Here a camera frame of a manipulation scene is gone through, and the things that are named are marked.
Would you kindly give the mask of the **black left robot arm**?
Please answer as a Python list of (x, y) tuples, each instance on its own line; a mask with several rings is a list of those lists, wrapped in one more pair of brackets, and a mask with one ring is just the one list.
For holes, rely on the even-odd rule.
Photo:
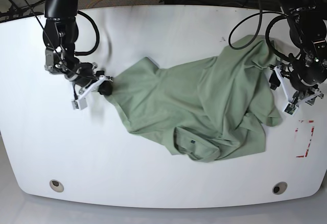
[[(326, 80), (326, 25), (322, 13), (314, 0), (278, 0), (283, 14), (275, 17), (267, 26), (266, 43), (280, 61), (274, 66), (273, 74), (279, 80), (272, 89), (283, 85), (288, 78), (296, 90), (293, 96), (284, 91), (288, 105), (292, 108), (302, 103), (313, 104), (323, 94), (318, 84)], [(284, 55), (276, 50), (270, 41), (270, 30), (275, 23), (286, 19), (290, 28), (292, 43), (299, 49), (299, 57)]]

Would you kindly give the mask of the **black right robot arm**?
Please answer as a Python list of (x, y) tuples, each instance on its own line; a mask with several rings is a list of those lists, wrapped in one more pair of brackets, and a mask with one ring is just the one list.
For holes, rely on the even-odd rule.
[[(79, 36), (76, 16), (85, 17), (92, 25), (96, 42), (85, 52), (77, 52), (75, 43)], [(96, 64), (80, 62), (79, 56), (93, 54), (100, 44), (100, 32), (94, 20), (78, 10), (78, 0), (45, 0), (43, 30), (45, 49), (45, 70), (51, 74), (62, 74), (73, 86), (82, 91), (95, 90), (101, 95), (111, 95), (111, 77), (103, 70), (96, 70)]]

